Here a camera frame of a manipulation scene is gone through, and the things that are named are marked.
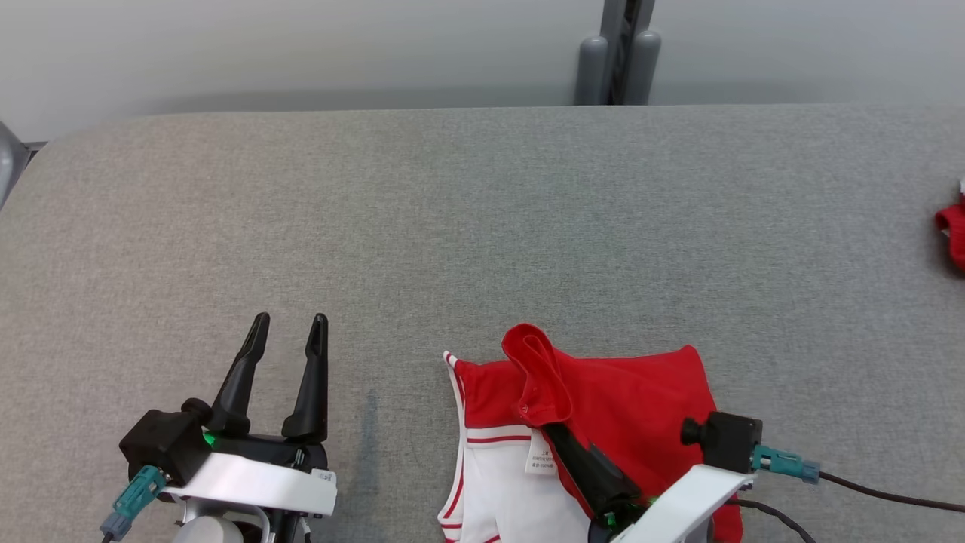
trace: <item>white shirt with red stripes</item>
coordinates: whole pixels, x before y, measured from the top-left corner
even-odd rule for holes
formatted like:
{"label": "white shirt with red stripes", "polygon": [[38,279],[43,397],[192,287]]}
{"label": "white shirt with red stripes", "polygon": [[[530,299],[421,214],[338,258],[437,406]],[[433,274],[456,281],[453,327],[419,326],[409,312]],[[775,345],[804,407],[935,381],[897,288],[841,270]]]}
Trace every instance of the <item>white shirt with red stripes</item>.
{"label": "white shirt with red stripes", "polygon": [[526,472],[533,430],[467,428],[467,406],[484,405],[486,387],[468,389],[455,372],[459,360],[448,352],[444,358],[459,418],[453,489],[438,516],[446,543],[584,543],[590,520],[560,478]]}

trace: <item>red stripe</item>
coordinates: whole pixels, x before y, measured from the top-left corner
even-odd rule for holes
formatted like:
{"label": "red stripe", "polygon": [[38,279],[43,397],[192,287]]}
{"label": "red stripe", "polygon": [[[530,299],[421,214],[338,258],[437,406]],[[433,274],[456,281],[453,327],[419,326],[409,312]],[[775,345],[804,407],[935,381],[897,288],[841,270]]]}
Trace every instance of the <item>red stripe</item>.
{"label": "red stripe", "polygon": [[466,393],[462,390],[462,380],[458,375],[455,376],[455,385],[459,387],[459,399],[463,402],[466,401]]}
{"label": "red stripe", "polygon": [[496,442],[527,442],[533,436],[503,436],[500,438],[469,438],[469,443],[496,443]]}
{"label": "red stripe", "polygon": [[448,519],[449,515],[453,514],[455,507],[459,504],[459,495],[462,494],[462,472],[459,473],[459,485],[455,487],[455,498],[453,498],[453,504],[449,506],[449,510],[446,514],[442,516],[444,519]]}

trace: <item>care tag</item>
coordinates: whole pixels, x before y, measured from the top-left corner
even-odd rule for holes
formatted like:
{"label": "care tag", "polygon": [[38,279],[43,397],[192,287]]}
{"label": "care tag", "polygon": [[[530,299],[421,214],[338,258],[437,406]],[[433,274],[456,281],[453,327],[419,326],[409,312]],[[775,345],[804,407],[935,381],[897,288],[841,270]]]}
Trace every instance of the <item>care tag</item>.
{"label": "care tag", "polygon": [[536,475],[555,475],[556,460],[553,459],[553,451],[549,448],[549,443],[542,436],[542,432],[533,429],[533,437],[530,440],[530,455],[526,458],[526,473]]}

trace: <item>red shirt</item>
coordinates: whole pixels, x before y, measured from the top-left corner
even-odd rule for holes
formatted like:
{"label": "red shirt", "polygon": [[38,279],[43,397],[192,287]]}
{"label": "red shirt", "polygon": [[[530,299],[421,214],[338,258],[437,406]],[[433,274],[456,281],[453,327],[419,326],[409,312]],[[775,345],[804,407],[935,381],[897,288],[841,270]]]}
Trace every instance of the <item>red shirt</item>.
{"label": "red shirt", "polygon": [[[702,462],[698,447],[680,444],[684,418],[705,420],[716,410],[693,347],[649,357],[574,358],[555,349],[542,330],[523,324],[506,333],[503,351],[509,360],[455,366],[467,388],[477,391],[466,398],[467,428],[561,422],[585,448],[592,443],[606,454],[644,500],[660,496]],[[566,470],[559,474],[592,516]],[[739,543],[738,507],[719,509],[714,525],[715,539]]]}

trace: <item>gray fabric tabletop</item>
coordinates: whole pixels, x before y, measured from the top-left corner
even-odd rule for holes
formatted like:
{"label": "gray fabric tabletop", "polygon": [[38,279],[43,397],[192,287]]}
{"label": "gray fabric tabletop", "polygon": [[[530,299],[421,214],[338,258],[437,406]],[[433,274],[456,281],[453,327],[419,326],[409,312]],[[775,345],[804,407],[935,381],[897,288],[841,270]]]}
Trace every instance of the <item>gray fabric tabletop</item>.
{"label": "gray fabric tabletop", "polygon": [[[249,415],[290,414],[331,320],[335,516],[318,541],[442,541],[457,423],[441,359],[520,322],[577,356],[701,353],[765,442],[965,501],[965,274],[933,214],[965,108],[676,106],[206,114],[50,144],[0,213],[5,541],[99,541],[117,448],[208,401],[272,316]],[[815,538],[958,541],[965,515],[764,474]],[[149,507],[125,541],[173,538]],[[749,542],[795,541],[745,512]]]}

